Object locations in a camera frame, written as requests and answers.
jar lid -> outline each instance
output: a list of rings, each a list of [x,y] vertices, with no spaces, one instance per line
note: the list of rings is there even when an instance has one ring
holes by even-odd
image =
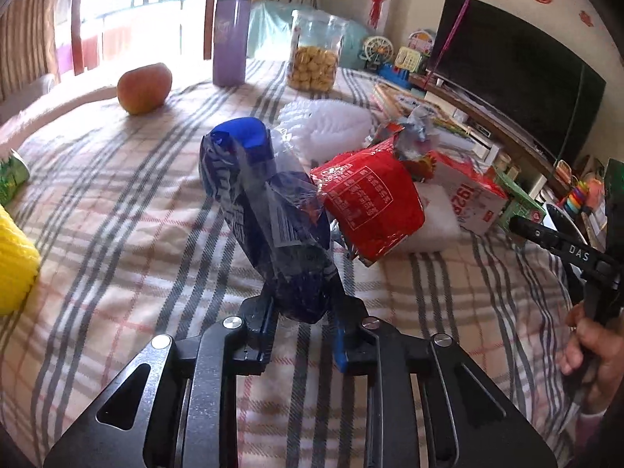
[[[293,19],[300,17],[308,21],[322,22],[328,25],[331,24],[332,26],[346,27],[349,24],[347,19],[342,19],[336,15],[328,14],[322,10],[293,10],[292,14]]]

jar of cookies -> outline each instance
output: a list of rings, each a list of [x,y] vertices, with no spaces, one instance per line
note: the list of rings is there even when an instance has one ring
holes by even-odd
[[[348,21],[321,10],[294,10],[288,86],[330,92],[336,81]]]

human hand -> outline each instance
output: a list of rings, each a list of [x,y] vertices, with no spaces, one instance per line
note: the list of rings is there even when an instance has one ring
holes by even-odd
[[[576,328],[558,364],[564,375],[569,375],[583,364],[581,345],[600,358],[598,373],[590,389],[582,411],[597,414],[611,404],[624,375],[624,323],[622,318],[614,319],[613,325],[604,328],[585,316],[583,303],[574,306],[566,317],[566,324]]]

pink sleeve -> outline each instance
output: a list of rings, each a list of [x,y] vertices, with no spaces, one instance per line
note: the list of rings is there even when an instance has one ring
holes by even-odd
[[[574,450],[579,450],[585,447],[585,444],[589,440],[590,436],[598,428],[598,424],[602,420],[604,412],[594,415],[579,414],[576,420],[576,441],[574,444]]]

television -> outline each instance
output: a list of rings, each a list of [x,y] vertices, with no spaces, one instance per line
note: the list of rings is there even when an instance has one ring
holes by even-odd
[[[429,67],[520,126],[549,161],[572,164],[594,124],[603,78],[539,28],[478,0],[436,65],[463,4],[445,0]]]

